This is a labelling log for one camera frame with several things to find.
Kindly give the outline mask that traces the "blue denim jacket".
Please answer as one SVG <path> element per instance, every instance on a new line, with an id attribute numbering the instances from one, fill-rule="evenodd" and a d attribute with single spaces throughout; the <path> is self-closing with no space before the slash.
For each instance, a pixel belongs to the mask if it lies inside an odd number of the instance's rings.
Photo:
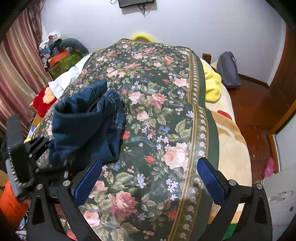
<path id="1" fill-rule="evenodd" d="M 69 158 L 80 164 L 117 161 L 124 123 L 124 102 L 115 89 L 108 89 L 106 80 L 63 98 L 54 107 L 48 162 L 57 165 Z"/>

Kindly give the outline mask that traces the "beige patterned bed sheet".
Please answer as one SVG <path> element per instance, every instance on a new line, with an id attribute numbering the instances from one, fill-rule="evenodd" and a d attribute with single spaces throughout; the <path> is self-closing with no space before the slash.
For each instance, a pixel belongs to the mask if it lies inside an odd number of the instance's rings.
<path id="1" fill-rule="evenodd" d="M 221 84 L 220 98 L 216 102 L 206 102 L 217 126 L 219 138 L 218 170 L 239 185 L 251 186 L 252 173 L 247 143 L 236 125 L 231 97 Z"/>

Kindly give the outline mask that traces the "pink slipper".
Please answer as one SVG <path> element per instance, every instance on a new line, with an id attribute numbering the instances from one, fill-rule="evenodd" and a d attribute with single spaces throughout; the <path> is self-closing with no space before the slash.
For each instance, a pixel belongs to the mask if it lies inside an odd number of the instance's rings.
<path id="1" fill-rule="evenodd" d="M 274 172 L 275 172 L 274 159 L 272 157 L 270 157 L 267 160 L 266 167 L 265 167 L 265 170 L 263 173 L 263 177 L 264 178 L 270 177 L 274 174 Z"/>

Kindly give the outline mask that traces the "white radiator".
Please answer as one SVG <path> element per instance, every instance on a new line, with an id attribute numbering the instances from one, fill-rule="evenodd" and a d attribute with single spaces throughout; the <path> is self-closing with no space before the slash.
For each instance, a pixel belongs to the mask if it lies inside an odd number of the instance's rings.
<path id="1" fill-rule="evenodd" d="M 277 240 L 295 216 L 295 165 L 264 178 L 261 184 L 270 207 L 273 240 Z"/>

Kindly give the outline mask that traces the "red plush toy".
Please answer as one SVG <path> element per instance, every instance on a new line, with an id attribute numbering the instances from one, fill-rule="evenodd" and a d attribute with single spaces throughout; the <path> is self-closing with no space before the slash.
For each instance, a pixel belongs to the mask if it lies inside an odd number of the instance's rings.
<path id="1" fill-rule="evenodd" d="M 44 117 L 49 108 L 56 102 L 57 98 L 53 94 L 49 85 L 42 89 L 33 99 L 31 106 L 37 111 L 40 117 Z"/>

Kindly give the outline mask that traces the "green floral bedspread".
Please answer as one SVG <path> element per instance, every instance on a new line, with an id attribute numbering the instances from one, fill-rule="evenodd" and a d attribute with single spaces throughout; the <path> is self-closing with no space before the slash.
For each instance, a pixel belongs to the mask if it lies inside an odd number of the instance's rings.
<path id="1" fill-rule="evenodd" d="M 125 103 L 126 123 L 119 158 L 81 214 L 101 240 L 198 240 L 212 200 L 197 161 L 219 159 L 201 60 L 186 47 L 120 40 L 94 52 L 63 95 L 100 79 Z"/>

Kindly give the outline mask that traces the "white pillow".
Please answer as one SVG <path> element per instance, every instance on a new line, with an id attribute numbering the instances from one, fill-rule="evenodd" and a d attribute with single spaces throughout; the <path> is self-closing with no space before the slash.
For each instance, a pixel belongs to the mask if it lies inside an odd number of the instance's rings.
<path id="1" fill-rule="evenodd" d="M 84 64 L 91 57 L 91 55 L 91 53 L 86 55 L 68 71 L 61 74 L 54 81 L 48 83 L 56 99 L 59 99 L 63 95 L 66 88 L 79 77 L 79 75 L 82 73 Z"/>

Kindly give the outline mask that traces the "striped pink curtain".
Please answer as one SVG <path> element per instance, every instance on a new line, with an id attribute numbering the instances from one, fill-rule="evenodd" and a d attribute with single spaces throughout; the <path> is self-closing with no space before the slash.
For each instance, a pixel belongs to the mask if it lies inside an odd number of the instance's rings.
<path id="1" fill-rule="evenodd" d="M 45 1 L 16 1 L 18 12 L 1 34 L 1 134 L 6 119 L 19 114 L 23 132 L 32 115 L 30 104 L 52 79 L 39 56 L 42 41 L 41 10 Z"/>

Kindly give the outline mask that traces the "orange box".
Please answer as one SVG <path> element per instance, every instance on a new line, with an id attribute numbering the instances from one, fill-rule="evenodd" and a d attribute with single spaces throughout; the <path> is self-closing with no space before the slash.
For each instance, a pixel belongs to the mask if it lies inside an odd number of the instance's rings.
<path id="1" fill-rule="evenodd" d="M 59 62 L 60 60 L 62 60 L 63 58 L 65 58 L 69 53 L 67 51 L 63 51 L 55 56 L 53 56 L 50 60 L 49 60 L 49 65 L 53 66 L 54 64 L 56 64 L 57 62 Z"/>

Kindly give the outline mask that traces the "green storage box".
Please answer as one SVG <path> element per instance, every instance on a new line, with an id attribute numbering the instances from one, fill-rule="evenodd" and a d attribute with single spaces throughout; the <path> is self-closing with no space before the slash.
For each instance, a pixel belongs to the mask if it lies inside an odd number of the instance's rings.
<path id="1" fill-rule="evenodd" d="M 74 51 L 72 53 L 69 53 L 65 58 L 63 58 L 53 66 L 49 66 L 47 71 L 51 75 L 52 79 L 55 80 L 61 74 L 65 73 L 75 64 L 77 64 L 81 59 L 82 55 Z"/>

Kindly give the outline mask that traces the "yellow blanket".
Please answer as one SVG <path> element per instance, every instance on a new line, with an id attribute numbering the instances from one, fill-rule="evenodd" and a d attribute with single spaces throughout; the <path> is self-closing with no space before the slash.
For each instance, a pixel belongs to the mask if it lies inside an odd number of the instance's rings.
<path id="1" fill-rule="evenodd" d="M 220 99 L 221 96 L 221 76 L 207 64 L 203 64 L 203 70 L 206 85 L 205 101 L 216 102 Z"/>

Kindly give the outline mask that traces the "grey neck pillow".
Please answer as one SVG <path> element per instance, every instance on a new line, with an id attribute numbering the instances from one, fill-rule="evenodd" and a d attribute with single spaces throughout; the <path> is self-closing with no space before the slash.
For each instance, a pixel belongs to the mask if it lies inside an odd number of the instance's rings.
<path id="1" fill-rule="evenodd" d="M 74 51 L 82 55 L 89 54 L 88 49 L 80 41 L 74 38 L 67 38 L 62 40 L 59 44 L 59 48 L 60 49 L 73 48 Z"/>

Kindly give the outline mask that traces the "purple grey backpack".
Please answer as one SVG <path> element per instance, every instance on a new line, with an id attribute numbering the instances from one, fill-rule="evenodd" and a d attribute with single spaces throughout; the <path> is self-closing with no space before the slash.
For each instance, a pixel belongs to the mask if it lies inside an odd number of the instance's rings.
<path id="1" fill-rule="evenodd" d="M 219 56 L 216 69 L 226 88 L 236 89 L 241 86 L 236 60 L 232 52 L 224 52 Z"/>

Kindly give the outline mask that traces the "small black framed screen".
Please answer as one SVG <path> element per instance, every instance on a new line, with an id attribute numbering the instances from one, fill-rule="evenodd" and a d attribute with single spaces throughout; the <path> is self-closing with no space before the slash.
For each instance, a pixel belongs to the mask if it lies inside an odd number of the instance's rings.
<path id="1" fill-rule="evenodd" d="M 118 0 L 119 7 L 127 8 L 129 6 L 136 6 L 139 4 L 149 4 L 154 3 L 154 0 Z"/>

